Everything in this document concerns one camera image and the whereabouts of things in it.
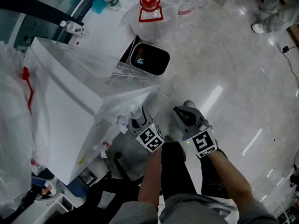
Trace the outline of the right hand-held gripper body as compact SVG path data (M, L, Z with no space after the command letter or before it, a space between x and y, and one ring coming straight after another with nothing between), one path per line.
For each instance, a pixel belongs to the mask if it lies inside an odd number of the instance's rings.
M218 149L217 141L213 135L213 127L208 120L203 120L199 128L183 135L183 142L190 147L198 158L203 158Z

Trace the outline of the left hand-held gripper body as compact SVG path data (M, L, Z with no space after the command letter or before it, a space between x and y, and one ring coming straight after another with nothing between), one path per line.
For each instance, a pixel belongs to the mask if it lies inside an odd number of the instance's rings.
M139 107L135 113L131 113L128 129L149 152L156 151L164 144L161 129L144 106Z

